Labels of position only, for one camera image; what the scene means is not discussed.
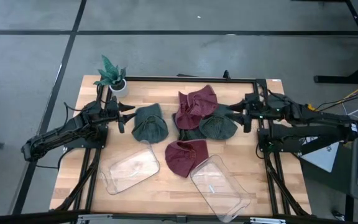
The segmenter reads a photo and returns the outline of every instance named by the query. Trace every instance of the desk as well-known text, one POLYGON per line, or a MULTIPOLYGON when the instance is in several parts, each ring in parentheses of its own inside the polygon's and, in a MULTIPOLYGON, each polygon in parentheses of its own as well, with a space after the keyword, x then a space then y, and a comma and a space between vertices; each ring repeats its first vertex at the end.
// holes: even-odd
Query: desk
MULTIPOLYGON (((98 75, 85 75, 78 95, 76 108, 96 99, 98 75)), ((163 117, 167 123, 169 135, 153 144, 154 153, 160 163, 158 174, 117 195, 109 195, 104 188, 99 174, 94 186, 92 212, 98 213, 131 213, 131 214, 172 214, 172 215, 214 215, 202 195, 188 177, 184 179, 175 175, 165 162, 165 148, 177 140, 178 132, 172 121, 172 113, 178 109, 178 91, 189 93, 210 84, 218 96, 218 102, 227 105, 238 103, 246 93, 253 92, 248 83, 195 83, 195 82, 138 82, 128 81, 129 95, 121 100, 126 105, 137 108, 160 103, 163 117)), ((267 80, 267 86, 273 92, 283 93, 280 80, 267 80)), ((134 120, 125 127, 125 134, 120 134, 117 123, 109 123, 108 140, 101 151, 101 161, 123 153, 131 144, 136 143, 131 131, 134 120)), ((242 215, 272 215, 264 161, 255 155, 257 144, 257 121, 253 121, 252 131, 243 133, 239 126, 237 133, 227 141, 208 140, 209 155, 219 155, 242 187, 251 195, 252 201, 242 215)), ((53 192, 50 208, 59 206, 73 190, 80 176, 84 150, 77 149, 68 153, 62 160, 53 192)), ((289 153, 281 153, 282 167, 286 186, 294 198, 310 212, 308 195, 303 180, 302 169, 298 159, 289 153)), ((84 188, 80 208, 84 208, 87 194, 84 188)), ((280 191, 275 188, 278 210, 283 213, 280 191)))

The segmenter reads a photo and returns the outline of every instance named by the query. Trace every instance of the transparent plastic tray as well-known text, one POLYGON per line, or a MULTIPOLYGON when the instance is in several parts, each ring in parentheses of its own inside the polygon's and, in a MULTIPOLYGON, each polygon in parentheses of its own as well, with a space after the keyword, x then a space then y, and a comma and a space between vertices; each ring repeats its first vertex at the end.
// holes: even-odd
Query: transparent plastic tray
POLYGON ((99 172, 111 195, 133 187, 160 170, 160 164, 149 142, 143 140, 128 151, 134 153, 120 161, 117 161, 117 157, 112 157, 100 163, 99 172))
POLYGON ((231 222, 251 203, 250 195, 217 155, 198 165, 190 175, 209 207, 224 223, 231 222))

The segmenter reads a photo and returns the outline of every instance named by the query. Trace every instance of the potted plant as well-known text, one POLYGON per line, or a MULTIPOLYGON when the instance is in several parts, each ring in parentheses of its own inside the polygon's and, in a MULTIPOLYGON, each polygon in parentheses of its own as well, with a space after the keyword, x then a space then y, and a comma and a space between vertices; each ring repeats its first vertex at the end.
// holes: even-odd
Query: potted plant
POLYGON ((119 71, 118 65, 115 67, 106 56, 102 55, 102 59, 106 71, 98 69, 103 79, 101 81, 96 81, 93 84, 109 85, 114 96, 121 98, 125 97, 128 94, 127 82, 125 81, 126 68, 119 71))

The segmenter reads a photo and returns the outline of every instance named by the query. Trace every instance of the white pot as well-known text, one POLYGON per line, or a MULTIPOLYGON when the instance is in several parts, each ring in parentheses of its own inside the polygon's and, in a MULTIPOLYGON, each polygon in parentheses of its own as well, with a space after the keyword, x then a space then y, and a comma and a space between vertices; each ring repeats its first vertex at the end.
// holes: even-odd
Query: white pot
POLYGON ((120 89, 120 90, 114 90, 111 85, 109 85, 110 90, 112 91, 112 94, 118 98, 123 98, 126 95, 128 95, 128 86, 127 86, 127 81, 124 80, 124 88, 120 89))

